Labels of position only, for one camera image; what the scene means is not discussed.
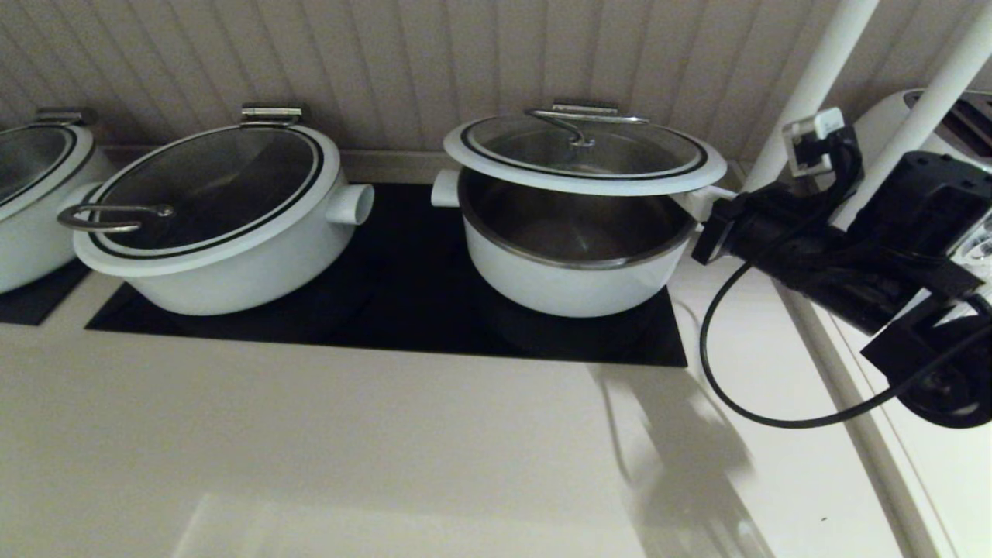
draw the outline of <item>glass lid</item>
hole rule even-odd
[[[571,120],[562,126],[533,116],[489,118],[465,128],[462,141],[483,157],[517,168],[600,180],[683,174],[706,158],[688,137],[644,121]]]
[[[319,170],[316,144],[286,128],[239,127],[195,136],[147,157],[110,185],[106,206],[170,206],[173,213],[107,211],[141,227],[112,241],[151,250],[197,244],[288,208]]]
[[[71,144],[72,135],[56,126],[0,134],[0,204],[47,176],[62,162]]]

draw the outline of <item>white pole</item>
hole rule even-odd
[[[878,0],[842,0],[837,6],[803,71],[803,76],[765,140],[758,161],[744,181],[744,192],[757,190],[779,178],[779,173],[788,160],[782,127],[794,120],[813,115],[823,105],[826,94],[837,80],[876,6]]]
[[[833,224],[847,229],[858,211],[871,200],[882,181],[896,168],[907,151],[920,149],[927,137],[968,87],[975,75],[992,57],[992,0],[982,7],[957,48],[937,72],[930,86],[913,107],[913,112],[882,149],[878,159],[865,170],[865,180],[857,193],[840,209]]]

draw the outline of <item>cooktop surface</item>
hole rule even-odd
[[[431,188],[377,185],[341,256],[307,285],[224,316],[162,310],[125,284],[90,330],[191,338],[685,366],[668,290],[621,314],[548,316],[503,297],[468,256],[458,209]]]
[[[45,277],[0,295],[0,323],[38,326],[89,273],[74,259]]]

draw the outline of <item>lid handle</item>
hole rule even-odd
[[[292,126],[310,118],[304,102],[246,102],[241,105],[242,126]]]
[[[85,106],[46,106],[35,111],[36,124],[78,124],[88,126],[99,120],[96,110]]]
[[[551,110],[543,108],[529,108],[524,114],[544,120],[551,125],[563,128],[571,132],[568,144],[575,147],[592,147],[596,140],[586,138],[581,128],[568,122],[576,120],[579,122],[597,122],[600,124],[650,124],[651,121],[640,116],[621,116],[615,104],[595,102],[595,101],[558,101],[552,105]]]
[[[143,211],[159,217],[171,217],[176,211],[172,206],[104,206],[101,204],[76,204],[59,212],[59,223],[73,230],[83,232],[133,232],[141,228],[141,221],[127,220],[119,222],[94,222],[79,218],[77,215],[84,211]]]

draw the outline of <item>beadboard wall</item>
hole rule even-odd
[[[885,0],[828,102],[925,84],[977,1]],[[0,0],[0,125],[90,105],[159,144],[299,100],[344,148],[437,150],[458,122],[618,101],[751,159],[832,0]],[[973,84],[992,88],[992,65]]]

